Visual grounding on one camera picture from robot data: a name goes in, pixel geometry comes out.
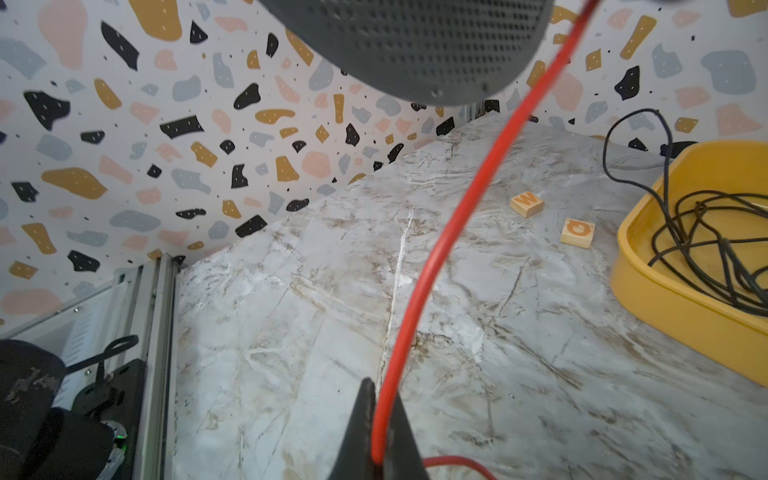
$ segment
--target marble tabletop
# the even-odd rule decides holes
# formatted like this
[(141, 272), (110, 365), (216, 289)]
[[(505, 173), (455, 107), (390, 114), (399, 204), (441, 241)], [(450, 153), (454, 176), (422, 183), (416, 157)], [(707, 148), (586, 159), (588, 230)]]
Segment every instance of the marble tabletop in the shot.
[[(486, 115), (180, 282), (174, 474), (323, 480), (380, 382), (437, 236), (501, 130)], [(529, 124), (435, 284), (400, 389), (422, 456), (499, 478), (768, 478), (768, 389), (635, 319), (608, 288), (641, 192), (602, 142)], [(612, 145), (650, 184), (662, 157)], [(546, 201), (524, 219), (510, 197)], [(559, 242), (566, 217), (592, 248)], [(432, 478), (479, 478), (436, 468)]]

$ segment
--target yellow tray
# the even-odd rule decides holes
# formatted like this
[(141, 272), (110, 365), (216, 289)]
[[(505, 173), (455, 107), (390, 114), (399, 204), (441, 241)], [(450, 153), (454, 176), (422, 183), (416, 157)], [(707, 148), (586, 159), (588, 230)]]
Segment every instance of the yellow tray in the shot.
[[(654, 185), (660, 195), (661, 184), (660, 178)], [(688, 147), (670, 167), (670, 210), (677, 200), (695, 190), (768, 195), (768, 144), (711, 141)], [(693, 202), (688, 202), (691, 200), (684, 204), (688, 208), (681, 210), (693, 206)], [(711, 211), (706, 216), (707, 222), (711, 221), (726, 238), (768, 237), (768, 222), (747, 218), (733, 211)], [(664, 215), (648, 194), (621, 223), (620, 253), (611, 271), (611, 289), (616, 298), (648, 325), (768, 387), (768, 318), (744, 313), (698, 293), (661, 262), (649, 267), (648, 262), (654, 257), (650, 238), (663, 224)], [(699, 237), (700, 230), (697, 241), (714, 239), (714, 235)], [(674, 244), (669, 234), (664, 233), (658, 245), (659, 250), (664, 250)], [(733, 248), (749, 271), (768, 261), (765, 243), (742, 243)], [(707, 273), (723, 281), (716, 246), (698, 247), (695, 254), (691, 250), (691, 256)], [(690, 272), (680, 253), (674, 252), (665, 258), (678, 270)], [(760, 286), (766, 288), (768, 273), (758, 280)]]

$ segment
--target patterned backdrop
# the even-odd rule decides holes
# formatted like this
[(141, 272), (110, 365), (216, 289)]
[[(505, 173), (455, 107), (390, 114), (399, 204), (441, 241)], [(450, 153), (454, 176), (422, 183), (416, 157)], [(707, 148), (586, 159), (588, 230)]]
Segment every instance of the patterned backdrop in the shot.
[[(562, 0), (514, 109), (564, 41)], [(533, 121), (586, 135), (661, 109), (675, 153), (765, 138), (766, 0), (604, 3)], [(0, 0), (0, 329), (161, 252), (185, 264), (467, 121), (346, 75), (252, 0)], [(658, 152), (648, 116), (611, 140)]]

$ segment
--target red cable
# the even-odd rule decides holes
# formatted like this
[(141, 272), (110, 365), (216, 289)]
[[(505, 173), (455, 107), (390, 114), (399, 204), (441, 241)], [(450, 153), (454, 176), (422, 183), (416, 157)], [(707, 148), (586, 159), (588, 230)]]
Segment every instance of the red cable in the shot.
[(424, 458), (424, 468), (437, 467), (440, 465), (461, 465), (464, 467), (469, 467), (485, 477), (485, 480), (496, 480), (496, 477), (493, 476), (490, 470), (472, 460), (471, 458), (459, 457), (457, 455)]
[(517, 138), (520, 130), (522, 130), (525, 125), (525, 122), (528, 121), (533, 109), (536, 108), (541, 99), (544, 98), (552, 84), (554, 84), (554, 81), (560, 75), (560, 72), (569, 62), (569, 58), (576, 49), (576, 45), (584, 34), (587, 23), (599, 2), (600, 0), (589, 0), (588, 3), (584, 5), (581, 14), (568, 36), (568, 40), (565, 41), (565, 45), (563, 45), (558, 52), (550, 68), (544, 73), (544, 76), (541, 77), (533, 90), (531, 90), (531, 93), (525, 97), (518, 109), (515, 110), (515, 113), (509, 119), (509, 122), (505, 125), (504, 130), (496, 139), (491, 151), (488, 152), (488, 156), (481, 165), (480, 170), (478, 170), (467, 193), (464, 195), (464, 198), (462, 198), (458, 207), (456, 207), (455, 212), (451, 216), (451, 220), (448, 221), (448, 225), (445, 226), (445, 230), (443, 230), (440, 238), (437, 240), (435, 248), (432, 249), (432, 252), (429, 254), (424, 270), (422, 270), (422, 274), (419, 276), (419, 281), (416, 283), (416, 287), (413, 290), (413, 295), (411, 296), (411, 301), (406, 309), (406, 314), (403, 317), (400, 333), (395, 341), (395, 348), (392, 349), (392, 358), (389, 360), (389, 367), (387, 368), (386, 377), (384, 378), (384, 383), (381, 392), (379, 393), (376, 412), (373, 416), (371, 456), (377, 465), (381, 465), (384, 461), (389, 416), (392, 414), (392, 406), (395, 402), (395, 396), (397, 395), (402, 371), (406, 367), (409, 350), (413, 343), (413, 335), (416, 332), (416, 326), (419, 323), (419, 317), (424, 309), (424, 304), (429, 297), (429, 293), (432, 291), (432, 285), (435, 283), (435, 278), (438, 276), (438, 273), (440, 273), (442, 264), (451, 252), (456, 239), (458, 239), (458, 236), (461, 235), (462, 230), (464, 230), (464, 226), (467, 224), (472, 212), (475, 211), (477, 204), (482, 199), (485, 189), (491, 183), (491, 180), (493, 180), (510, 145), (512, 145), (512, 142)]

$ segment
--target gray perforated disc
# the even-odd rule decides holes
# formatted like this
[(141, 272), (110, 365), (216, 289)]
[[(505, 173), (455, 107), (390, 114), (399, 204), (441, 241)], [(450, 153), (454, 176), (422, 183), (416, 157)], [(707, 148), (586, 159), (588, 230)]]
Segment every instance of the gray perforated disc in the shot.
[(339, 68), (399, 98), (457, 105), (507, 86), (552, 0), (261, 0)]

